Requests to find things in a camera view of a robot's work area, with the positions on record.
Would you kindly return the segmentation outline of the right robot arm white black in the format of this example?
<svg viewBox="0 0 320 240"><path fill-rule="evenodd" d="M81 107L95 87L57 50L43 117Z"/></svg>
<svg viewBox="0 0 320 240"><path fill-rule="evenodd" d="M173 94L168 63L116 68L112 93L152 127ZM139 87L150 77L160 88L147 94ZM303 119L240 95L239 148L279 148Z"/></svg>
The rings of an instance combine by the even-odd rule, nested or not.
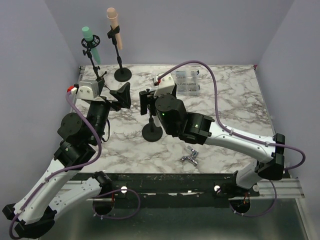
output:
<svg viewBox="0 0 320 240"><path fill-rule="evenodd" d="M141 115L150 111L152 117L158 117L169 136L189 144L223 147L253 158L252 163L233 174L230 191L234 195L243 195L263 179L279 181L283 178L284 149L276 144L285 142L284 135L235 133L233 128L220 126L210 116L188 112L183 101L170 93L156 96L155 91L143 90L139 92L139 102Z"/></svg>

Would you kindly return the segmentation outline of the black round-base microphone stand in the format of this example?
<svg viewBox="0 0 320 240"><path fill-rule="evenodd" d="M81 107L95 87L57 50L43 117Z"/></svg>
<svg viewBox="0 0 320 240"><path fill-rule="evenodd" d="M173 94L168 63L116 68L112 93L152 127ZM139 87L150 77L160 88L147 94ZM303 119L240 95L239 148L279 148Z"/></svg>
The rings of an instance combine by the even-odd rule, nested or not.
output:
<svg viewBox="0 0 320 240"><path fill-rule="evenodd" d="M153 116L150 114L148 123L142 128L142 137L148 142L157 142L163 136L163 130L155 125Z"/></svg>

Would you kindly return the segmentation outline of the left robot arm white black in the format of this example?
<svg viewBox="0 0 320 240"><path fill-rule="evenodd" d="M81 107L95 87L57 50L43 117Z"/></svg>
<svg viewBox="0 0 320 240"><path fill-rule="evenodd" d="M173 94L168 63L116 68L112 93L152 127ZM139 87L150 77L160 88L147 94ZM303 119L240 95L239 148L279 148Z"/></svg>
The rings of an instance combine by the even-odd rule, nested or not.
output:
<svg viewBox="0 0 320 240"><path fill-rule="evenodd" d="M87 115L83 115L71 100L71 96L79 96L82 87L75 84L68 88L65 98L73 112L64 116L57 131L62 137L59 148L29 193L2 210L11 221L11 239L38 239L72 207L89 198L104 198L110 194L111 180L102 171L66 193L58 195L58 192L83 167L100 158L105 128L110 125L109 112L131 107L130 88L131 84L126 82L118 90L110 90L115 100L103 97L101 101L91 101Z"/></svg>

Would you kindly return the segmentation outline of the white microphone grey mesh head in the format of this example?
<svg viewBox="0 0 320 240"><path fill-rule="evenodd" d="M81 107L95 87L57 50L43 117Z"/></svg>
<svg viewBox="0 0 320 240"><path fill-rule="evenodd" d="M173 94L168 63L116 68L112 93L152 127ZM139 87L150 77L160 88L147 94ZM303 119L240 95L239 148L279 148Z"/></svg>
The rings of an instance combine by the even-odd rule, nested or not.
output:
<svg viewBox="0 0 320 240"><path fill-rule="evenodd" d="M153 116L152 118L153 118L153 123L154 123L155 128L157 130L161 129L162 125L161 125L159 118L157 116Z"/></svg>

